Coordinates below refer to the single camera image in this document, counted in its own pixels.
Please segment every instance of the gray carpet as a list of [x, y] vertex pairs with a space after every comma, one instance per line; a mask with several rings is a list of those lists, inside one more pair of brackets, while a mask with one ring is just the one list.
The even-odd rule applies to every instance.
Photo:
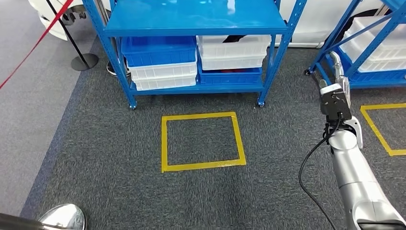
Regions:
[[[96, 34], [89, 20], [68, 27], [83, 53]], [[45, 31], [27, 0], [0, 0], [0, 83]], [[19, 215], [80, 72], [76, 51], [50, 34], [0, 90], [0, 212]]]
[[[106, 59], [99, 41], [92, 50]], [[25, 216], [38, 217], [56, 204], [75, 203], [89, 216], [92, 230], [329, 229], [297, 181], [300, 163], [321, 139], [325, 121], [317, 87], [302, 75], [316, 53], [288, 50], [264, 108], [255, 106], [256, 94], [246, 93], [141, 96], [131, 111], [116, 79], [98, 66], [80, 77], [85, 85], [55, 166], [46, 172], [45, 192], [29, 197], [26, 208], [32, 212]], [[406, 157], [388, 156], [359, 106], [404, 102], [406, 91], [358, 91], [352, 98], [354, 115], [364, 130], [365, 156], [388, 198], [405, 216]], [[226, 111], [237, 114], [246, 166], [160, 172], [163, 115]], [[175, 121], [168, 127], [170, 163], [230, 159], [236, 154], [226, 119]], [[214, 150], [219, 154], [210, 155]], [[344, 228], [327, 146], [309, 160], [304, 183], [339, 229]], [[36, 202], [39, 206], [30, 206]]]
[[406, 108], [368, 110], [368, 115], [393, 150], [406, 150]]

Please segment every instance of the blue metal shelf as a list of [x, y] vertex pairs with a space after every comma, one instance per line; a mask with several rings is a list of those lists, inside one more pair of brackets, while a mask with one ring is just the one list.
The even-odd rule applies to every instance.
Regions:
[[[307, 0], [296, 0], [287, 23], [279, 13], [281, 0], [110, 0], [112, 14], [108, 22], [100, 16], [100, 0], [83, 0], [101, 44], [117, 73], [130, 108], [136, 107], [135, 95], [185, 93], [259, 92], [257, 103], [264, 105], [268, 90], [281, 64], [293, 31]], [[163, 90], [137, 91], [128, 83], [121, 38], [129, 36], [195, 35], [282, 35], [278, 51], [270, 52], [265, 81], [256, 84], [200, 85]]]
[[392, 11], [398, 10], [405, 0], [381, 0], [385, 5], [387, 5]]
[[[328, 40], [325, 42], [324, 46], [319, 51], [316, 59], [308, 69], [310, 73], [318, 69], [323, 76], [323, 78], [331, 84], [328, 75], [323, 69], [321, 62], [324, 58], [327, 58], [329, 65], [331, 65], [331, 60], [329, 60], [330, 51], [335, 51], [341, 59], [341, 63], [344, 69], [344, 76], [348, 77], [350, 81], [350, 87], [352, 89], [360, 88], [381, 88], [381, 87], [394, 87], [394, 86], [406, 86], [405, 74], [406, 69], [391, 70], [391, 71], [376, 71], [376, 72], [359, 72], [359, 67], [364, 63], [364, 61], [374, 52], [374, 50], [379, 46], [379, 44], [399, 25], [406, 23], [406, 0], [382, 0], [382, 2], [392, 9], [389, 15], [384, 16], [377, 22], [365, 27], [364, 29], [352, 34], [350, 37], [342, 40], [341, 42], [334, 43], [341, 30], [343, 30], [344, 25], [347, 23], [352, 13], [356, 9], [357, 5], [362, 0], [352, 0], [347, 10], [341, 17], [338, 25], [333, 30]], [[388, 20], [383, 26], [381, 31], [376, 35], [376, 37], [371, 41], [371, 43], [365, 48], [365, 50], [360, 54], [360, 56], [353, 62], [350, 58], [339, 49], [339, 45], [348, 42], [354, 37], [364, 33], [365, 31], [375, 27], [376, 25]]]
[[137, 91], [134, 82], [131, 82], [131, 93], [136, 95], [157, 95], [157, 94], [193, 94], [193, 93], [236, 93], [236, 92], [261, 92], [264, 90], [262, 80], [259, 77], [258, 83], [255, 84], [238, 84], [238, 85], [201, 85], [197, 83], [193, 86]]
[[107, 36], [282, 34], [288, 31], [272, 0], [118, 0]]

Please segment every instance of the carpet floor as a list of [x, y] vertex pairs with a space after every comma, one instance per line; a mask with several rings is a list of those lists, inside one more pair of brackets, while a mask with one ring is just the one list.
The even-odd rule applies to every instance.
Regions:
[[[101, 62], [107, 59], [97, 39], [91, 51]], [[43, 167], [48, 170], [40, 171], [22, 216], [38, 217], [57, 204], [74, 203], [86, 212], [93, 230], [329, 229], [297, 180], [300, 163], [322, 138], [325, 122], [315, 81], [303, 75], [316, 54], [315, 49], [287, 51], [263, 108], [255, 106], [256, 94], [245, 93], [140, 96], [132, 111], [103, 65], [82, 73], [81, 90], [65, 111], [70, 116], [60, 148], [47, 153]], [[352, 94], [365, 157], [389, 200], [406, 216], [406, 157], [389, 157], [359, 110], [362, 104], [404, 101], [404, 88]], [[245, 166], [161, 173], [163, 115], [228, 111], [237, 114]], [[374, 115], [377, 126], [387, 124], [385, 117]], [[394, 133], [391, 128], [383, 132], [388, 139]], [[406, 149], [405, 135], [405, 129], [394, 133], [394, 148]], [[170, 164], [237, 157], [227, 118], [169, 122], [168, 150]], [[304, 183], [343, 229], [328, 146], [309, 160]]]

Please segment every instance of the yellow tape square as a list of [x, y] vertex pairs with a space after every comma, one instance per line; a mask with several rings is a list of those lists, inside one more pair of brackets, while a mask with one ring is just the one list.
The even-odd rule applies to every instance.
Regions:
[[374, 104], [374, 105], [362, 105], [361, 106], [361, 113], [364, 115], [365, 120], [367, 120], [369, 126], [371, 127], [372, 131], [375, 133], [385, 150], [388, 152], [389, 156], [400, 156], [406, 155], [406, 149], [391, 149], [388, 143], [386, 142], [385, 138], [383, 138], [381, 132], [379, 132], [378, 128], [373, 123], [371, 117], [368, 115], [367, 110], [375, 110], [375, 109], [399, 109], [399, 108], [406, 108], [406, 103], [399, 103], [399, 104]]
[[[176, 120], [190, 120], [190, 119], [204, 119], [204, 118], [214, 118], [214, 117], [231, 117], [233, 124], [234, 135], [236, 137], [238, 159], [236, 160], [226, 160], [226, 161], [212, 161], [204, 163], [192, 163], [192, 164], [177, 164], [168, 165], [168, 130], [167, 121]], [[208, 169], [217, 167], [227, 167], [236, 165], [246, 165], [244, 147], [242, 146], [241, 134], [238, 127], [237, 115], [235, 112], [224, 112], [224, 113], [209, 113], [209, 114], [191, 114], [191, 115], [174, 115], [174, 116], [163, 116], [162, 117], [162, 136], [161, 136], [161, 171], [184, 171], [184, 170], [194, 170], [194, 169]]]

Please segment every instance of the black cable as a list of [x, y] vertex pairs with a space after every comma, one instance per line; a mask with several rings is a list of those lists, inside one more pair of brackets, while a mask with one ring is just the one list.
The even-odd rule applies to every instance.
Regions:
[[326, 140], [328, 140], [331, 135], [333, 135], [333, 133], [338, 129], [339, 125], [341, 122], [341, 117], [338, 116], [338, 122], [337, 125], [334, 127], [333, 131], [331, 133], [329, 133], [328, 135], [326, 135], [320, 142], [318, 142], [318, 144], [316, 146], [314, 146], [312, 148], [312, 150], [310, 150], [310, 152], [306, 155], [306, 157], [304, 158], [302, 165], [300, 166], [300, 170], [299, 170], [299, 184], [301, 186], [301, 188], [303, 189], [303, 191], [310, 197], [312, 198], [312, 200], [316, 203], [316, 205], [320, 208], [320, 210], [323, 212], [324, 216], [326, 216], [328, 222], [330, 223], [331, 227], [333, 230], [337, 230], [336, 226], [333, 224], [333, 221], [331, 220], [330, 216], [328, 216], [327, 212], [324, 210], [323, 207], [321, 207], [321, 204], [317, 201], [317, 199], [307, 190], [307, 188], [304, 186], [303, 182], [302, 182], [302, 172], [303, 172], [303, 168], [306, 165], [307, 160], [309, 159], [309, 157], [313, 154], [313, 152], [321, 145], [323, 144]]

